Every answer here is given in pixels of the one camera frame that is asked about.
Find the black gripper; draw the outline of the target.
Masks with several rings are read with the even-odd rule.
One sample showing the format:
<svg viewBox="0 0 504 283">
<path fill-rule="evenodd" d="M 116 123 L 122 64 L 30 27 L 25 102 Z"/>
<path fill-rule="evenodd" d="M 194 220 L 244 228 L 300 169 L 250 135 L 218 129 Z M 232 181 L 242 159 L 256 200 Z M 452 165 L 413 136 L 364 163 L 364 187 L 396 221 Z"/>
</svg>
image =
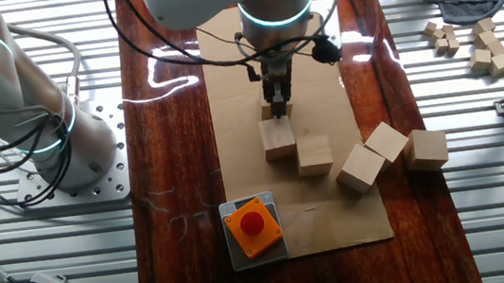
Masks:
<svg viewBox="0 0 504 283">
<path fill-rule="evenodd" d="M 280 62 L 261 62 L 262 89 L 264 93 L 273 93 L 271 114 L 274 118 L 282 118 L 287 115 L 287 102 L 291 100 L 292 63 L 291 59 Z M 279 83 L 280 89 L 274 91 L 274 84 Z"/>
</svg>

